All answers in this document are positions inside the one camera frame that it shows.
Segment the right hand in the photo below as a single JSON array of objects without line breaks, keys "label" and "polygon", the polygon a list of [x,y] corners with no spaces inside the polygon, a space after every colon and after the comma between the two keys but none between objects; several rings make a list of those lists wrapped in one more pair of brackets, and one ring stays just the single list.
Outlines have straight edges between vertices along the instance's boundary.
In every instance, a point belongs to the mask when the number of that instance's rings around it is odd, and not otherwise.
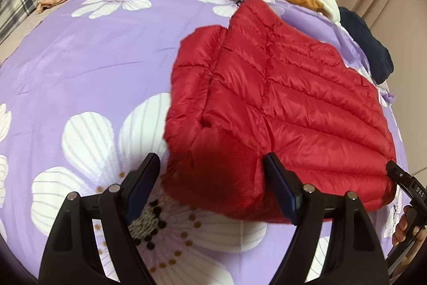
[{"label": "right hand", "polygon": [[[408,233],[408,213],[412,212],[413,208],[411,205],[404,207],[404,214],[402,215],[399,223],[397,224],[395,231],[392,235],[392,244],[397,246],[399,243],[405,241]],[[425,241],[425,229],[423,227],[415,227],[413,229],[413,236],[416,237],[416,242],[413,245],[414,249],[420,249],[423,242]]]}]

